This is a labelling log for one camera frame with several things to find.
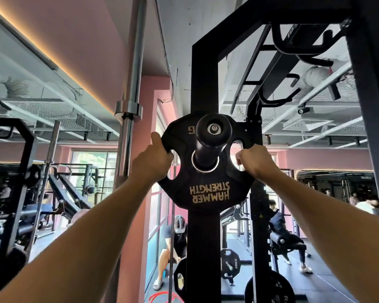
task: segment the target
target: left hand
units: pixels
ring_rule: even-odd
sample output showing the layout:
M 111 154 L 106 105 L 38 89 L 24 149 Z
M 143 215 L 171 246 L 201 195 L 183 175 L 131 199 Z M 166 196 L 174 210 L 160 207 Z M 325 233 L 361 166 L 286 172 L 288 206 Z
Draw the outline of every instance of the left hand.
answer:
M 152 132 L 152 144 L 133 160 L 129 176 L 152 185 L 166 177 L 173 158 L 171 152 L 166 152 L 159 133 Z

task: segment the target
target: shoe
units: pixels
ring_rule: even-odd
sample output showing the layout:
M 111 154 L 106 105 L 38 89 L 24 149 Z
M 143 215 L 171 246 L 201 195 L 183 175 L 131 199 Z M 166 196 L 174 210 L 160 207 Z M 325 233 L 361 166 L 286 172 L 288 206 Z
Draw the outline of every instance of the shoe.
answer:
M 161 278 L 161 279 L 156 279 L 155 281 L 154 281 L 154 284 L 153 284 L 153 289 L 154 290 L 160 290 L 160 288 L 162 288 L 162 285 L 163 285 L 163 279 Z
M 312 268 L 309 268 L 309 267 L 306 266 L 306 265 L 304 265 L 304 266 L 301 265 L 301 266 L 299 267 L 299 271 L 302 272 L 302 273 L 309 273 L 309 274 L 313 273 Z

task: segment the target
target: hand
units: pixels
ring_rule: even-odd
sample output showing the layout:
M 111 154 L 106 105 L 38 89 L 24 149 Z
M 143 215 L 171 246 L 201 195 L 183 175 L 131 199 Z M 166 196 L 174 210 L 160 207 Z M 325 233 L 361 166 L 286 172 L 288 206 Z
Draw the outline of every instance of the hand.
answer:
M 173 158 L 171 152 L 166 152 L 159 133 L 152 132 L 152 144 L 133 160 L 129 176 L 153 185 L 167 175 Z
M 251 176 L 261 181 L 280 172 L 271 154 L 262 145 L 254 145 L 249 149 L 241 150 L 236 154 L 236 159 L 237 163 L 242 164 Z

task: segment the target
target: left arm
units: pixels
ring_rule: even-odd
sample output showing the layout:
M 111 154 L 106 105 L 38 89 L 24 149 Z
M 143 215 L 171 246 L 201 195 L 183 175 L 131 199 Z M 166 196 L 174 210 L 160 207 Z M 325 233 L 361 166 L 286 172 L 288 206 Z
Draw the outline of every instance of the left arm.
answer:
M 157 133 L 126 182 L 59 236 L 0 292 L 0 303 L 98 303 L 132 220 L 172 162 Z

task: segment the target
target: black t-shirt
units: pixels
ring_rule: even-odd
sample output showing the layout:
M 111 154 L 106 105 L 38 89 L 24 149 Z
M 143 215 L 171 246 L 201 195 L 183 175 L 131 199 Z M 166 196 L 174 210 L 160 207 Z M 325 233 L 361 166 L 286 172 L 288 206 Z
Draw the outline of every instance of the black t-shirt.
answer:
M 177 234 L 174 232 L 174 249 L 178 255 L 181 255 L 184 249 L 187 247 L 187 224 L 185 224 L 184 233 Z M 167 225 L 164 231 L 164 238 L 171 238 L 171 225 Z
M 288 233 L 287 229 L 285 228 L 285 219 L 283 219 L 282 213 L 279 209 L 275 211 L 275 215 L 271 218 L 270 222 L 273 225 L 275 232 L 278 232 L 280 234 Z

